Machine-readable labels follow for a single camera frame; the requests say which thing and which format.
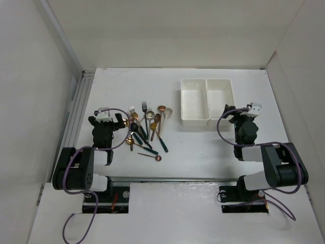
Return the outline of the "silver round spoon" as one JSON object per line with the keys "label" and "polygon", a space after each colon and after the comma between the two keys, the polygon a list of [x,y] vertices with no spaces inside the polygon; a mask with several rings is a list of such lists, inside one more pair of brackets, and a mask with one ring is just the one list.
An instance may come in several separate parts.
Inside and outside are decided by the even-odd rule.
{"label": "silver round spoon", "polygon": [[151,121],[154,120],[154,117],[155,117],[155,113],[153,111],[146,112],[146,119],[148,122],[148,136],[150,136],[150,125],[151,125]]}

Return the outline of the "black round spoon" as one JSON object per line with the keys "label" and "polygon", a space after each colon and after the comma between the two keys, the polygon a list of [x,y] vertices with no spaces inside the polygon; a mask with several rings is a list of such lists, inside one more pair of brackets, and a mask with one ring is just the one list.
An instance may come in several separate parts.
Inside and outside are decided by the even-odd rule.
{"label": "black round spoon", "polygon": [[137,134],[141,137],[141,139],[144,141],[144,143],[145,143],[146,145],[148,145],[148,147],[149,147],[150,149],[153,149],[153,147],[152,147],[152,146],[147,142],[147,140],[145,139],[145,137],[141,134],[141,131],[140,131],[138,125],[137,125],[135,122],[132,122],[132,123],[131,123],[131,125],[130,125],[130,129],[131,129],[132,132],[137,133]]}

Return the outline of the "white ceramic spoon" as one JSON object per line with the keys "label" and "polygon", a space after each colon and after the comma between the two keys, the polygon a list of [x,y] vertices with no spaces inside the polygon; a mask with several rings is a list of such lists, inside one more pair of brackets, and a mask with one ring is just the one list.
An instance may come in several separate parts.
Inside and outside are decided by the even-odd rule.
{"label": "white ceramic spoon", "polygon": [[161,136],[162,133],[163,133],[164,126],[165,126],[166,123],[167,123],[167,119],[172,115],[172,113],[173,113],[173,110],[172,110],[171,108],[166,108],[166,109],[164,110],[165,118],[164,118],[164,122],[162,123],[161,129],[160,129],[160,133],[159,133],[160,136]]}

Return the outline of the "brown wooden spoon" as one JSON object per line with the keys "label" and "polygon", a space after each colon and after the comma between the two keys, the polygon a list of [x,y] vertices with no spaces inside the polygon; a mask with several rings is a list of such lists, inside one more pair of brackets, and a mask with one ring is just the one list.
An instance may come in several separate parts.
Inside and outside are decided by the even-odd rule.
{"label": "brown wooden spoon", "polygon": [[158,124],[159,121],[160,121],[160,114],[157,113],[154,116],[154,122],[150,125],[150,129],[152,130],[152,135],[151,135],[151,138],[150,138],[151,141],[153,141],[153,139],[154,139],[154,134],[156,132],[157,124]]}

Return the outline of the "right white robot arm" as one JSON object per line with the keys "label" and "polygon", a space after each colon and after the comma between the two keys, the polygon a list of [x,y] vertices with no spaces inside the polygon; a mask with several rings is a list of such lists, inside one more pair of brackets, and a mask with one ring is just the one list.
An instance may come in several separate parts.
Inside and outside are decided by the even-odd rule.
{"label": "right white robot arm", "polygon": [[221,188],[226,201],[251,201],[264,190],[282,191],[283,187],[294,186],[294,194],[309,181],[308,171],[291,142],[256,143],[258,126],[254,120],[261,114],[260,104],[250,103],[245,108],[225,105],[222,119],[231,116],[229,122],[234,126],[235,158],[242,162],[261,162],[263,170],[249,175],[242,175],[236,186]]}

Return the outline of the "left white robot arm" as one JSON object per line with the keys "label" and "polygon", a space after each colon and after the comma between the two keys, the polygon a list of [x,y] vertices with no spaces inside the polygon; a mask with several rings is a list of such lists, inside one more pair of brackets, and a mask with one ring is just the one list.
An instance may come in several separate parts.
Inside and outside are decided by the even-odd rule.
{"label": "left white robot arm", "polygon": [[68,191],[96,191],[101,201],[112,199],[114,190],[107,185],[105,176],[94,174],[95,165],[107,166],[112,163],[113,132],[124,129],[125,124],[120,113],[116,113],[116,122],[106,112],[88,118],[92,129],[92,146],[77,152],[74,147],[64,147],[60,153],[53,178],[52,185],[56,190],[63,190],[63,181],[66,182]]}

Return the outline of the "black fork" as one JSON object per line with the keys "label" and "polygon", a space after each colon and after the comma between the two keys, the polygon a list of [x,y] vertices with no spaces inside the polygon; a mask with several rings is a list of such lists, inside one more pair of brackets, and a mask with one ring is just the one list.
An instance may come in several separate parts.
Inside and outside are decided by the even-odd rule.
{"label": "black fork", "polygon": [[148,123],[147,123],[147,111],[148,111],[148,108],[147,108],[147,103],[146,102],[142,102],[142,111],[144,112],[144,120],[145,120],[145,126],[146,126],[146,134],[148,136]]}

